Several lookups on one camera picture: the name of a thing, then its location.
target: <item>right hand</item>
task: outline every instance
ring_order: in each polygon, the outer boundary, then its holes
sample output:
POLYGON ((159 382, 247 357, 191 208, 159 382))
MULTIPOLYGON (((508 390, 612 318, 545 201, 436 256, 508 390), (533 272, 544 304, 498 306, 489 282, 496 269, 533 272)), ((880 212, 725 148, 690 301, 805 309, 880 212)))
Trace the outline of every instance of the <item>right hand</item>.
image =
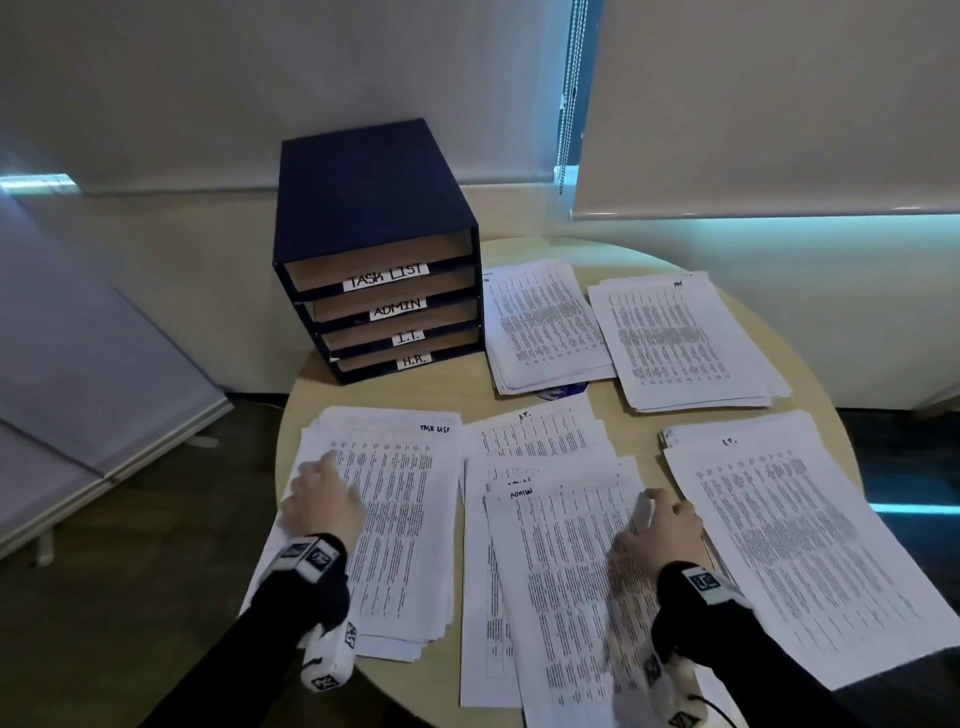
POLYGON ((660 570, 674 561, 689 561, 710 568, 702 536, 704 521, 689 500, 673 502, 673 494, 663 488, 650 488, 644 493, 654 501, 654 517, 648 528, 639 528, 637 535, 625 533, 622 545, 636 558, 651 581, 657 581, 660 570))
POLYGON ((290 483, 290 496, 280 503, 280 523, 294 537, 329 533, 353 551, 367 509, 355 485, 349 488, 337 473, 337 451, 320 460, 300 465, 300 474, 290 483))

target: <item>drawer label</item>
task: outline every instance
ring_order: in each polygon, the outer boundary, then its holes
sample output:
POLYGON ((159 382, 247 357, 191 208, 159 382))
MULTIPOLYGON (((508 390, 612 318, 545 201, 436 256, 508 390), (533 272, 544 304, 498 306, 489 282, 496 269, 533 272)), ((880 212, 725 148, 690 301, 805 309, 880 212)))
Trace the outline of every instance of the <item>drawer label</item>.
POLYGON ((398 316, 408 311, 419 311, 426 308, 426 298, 410 299, 410 301, 401 301, 399 303, 387 303, 386 305, 372 308, 370 311, 370 320, 379 321, 380 319, 389 319, 391 316, 398 316))
POLYGON ((419 341, 420 339, 425 339, 426 334, 423 333, 420 329, 414 331, 404 331, 394 336, 394 346, 398 347, 400 344, 409 344, 411 341, 419 341))
POLYGON ((355 291, 358 288, 369 288, 372 285, 380 285, 381 283, 390 283, 394 280, 426 276, 429 272, 430 269, 426 263, 412 263, 410 265, 401 265, 398 268, 391 268, 389 271, 364 273, 361 276, 353 276, 345 280, 344 292, 355 291))
POLYGON ((410 369, 410 367, 418 367, 420 364, 429 364, 431 361, 433 361, 433 357, 428 353, 404 356, 402 359, 396 361, 396 370, 401 371, 403 369, 410 369))

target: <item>navy blue file organizer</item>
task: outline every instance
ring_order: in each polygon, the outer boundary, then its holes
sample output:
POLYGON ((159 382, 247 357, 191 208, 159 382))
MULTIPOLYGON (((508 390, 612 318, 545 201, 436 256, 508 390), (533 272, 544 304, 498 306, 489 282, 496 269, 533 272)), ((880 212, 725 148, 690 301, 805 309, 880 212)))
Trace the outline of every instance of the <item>navy blue file organizer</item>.
POLYGON ((484 348, 476 219, 422 119, 283 142, 274 270, 343 384, 484 348))

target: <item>wooden table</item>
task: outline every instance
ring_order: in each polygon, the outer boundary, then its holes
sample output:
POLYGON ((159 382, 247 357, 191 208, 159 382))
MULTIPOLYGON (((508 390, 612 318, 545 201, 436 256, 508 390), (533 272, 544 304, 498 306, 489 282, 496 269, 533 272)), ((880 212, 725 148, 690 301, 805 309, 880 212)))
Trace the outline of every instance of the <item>wooden table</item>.
MULTIPOLYGON (((600 280, 646 276, 679 270, 663 260, 605 243, 567 238, 510 238, 481 245, 485 267, 561 258, 573 265, 586 291, 600 280)), ((775 400, 765 410, 716 409, 640 415, 631 410, 615 381, 592 382, 587 389, 596 417, 607 426, 618 456, 635 455, 647 487, 673 487, 660 454, 658 434, 665 427, 754 417, 769 412, 804 409, 813 415, 830 454, 861 490, 850 440, 816 377, 793 350, 742 303, 721 294, 730 311, 774 366, 790 382, 793 396, 775 400)), ((300 430, 331 404, 460 412, 464 424, 541 402, 534 395, 501 397, 493 388, 487 357, 475 353, 417 367, 369 381, 338 386, 326 366, 311 354, 290 393, 276 440, 276 495, 290 477, 300 430)), ((438 726, 520 728, 519 710, 460 708, 460 620, 463 597, 463 508, 458 505, 454 539, 454 617, 442 640, 431 643, 413 664, 360 658, 357 666, 400 705, 438 726)))

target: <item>paper stack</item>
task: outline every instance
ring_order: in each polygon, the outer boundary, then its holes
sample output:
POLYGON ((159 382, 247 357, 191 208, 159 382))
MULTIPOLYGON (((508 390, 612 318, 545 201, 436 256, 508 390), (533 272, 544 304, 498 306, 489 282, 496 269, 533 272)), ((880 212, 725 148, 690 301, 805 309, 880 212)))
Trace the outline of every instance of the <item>paper stack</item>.
MULTIPOLYGON (((620 709, 656 724, 631 657, 649 634, 656 591, 612 548, 617 533, 649 517, 636 461, 615 457, 586 394, 464 430, 460 704, 522 707, 532 728, 614 726, 620 709), (611 665, 611 645, 615 668, 584 668, 611 665)), ((709 670, 698 678, 733 710, 709 670)))
POLYGON ((809 414, 672 427, 664 451, 764 628, 831 690, 960 645, 960 618, 809 414))
POLYGON ((639 412, 765 407, 790 394, 706 273, 608 279, 589 296, 639 412))
MULTIPOLYGON (((301 463, 335 449, 337 471, 367 507, 347 563, 358 655, 412 662, 453 621, 460 436, 455 412, 364 407, 328 407, 302 431, 289 480, 301 463)), ((243 609, 289 538, 275 522, 243 609)))
POLYGON ((487 357, 502 395, 615 376, 573 268, 536 260, 484 271, 487 357))

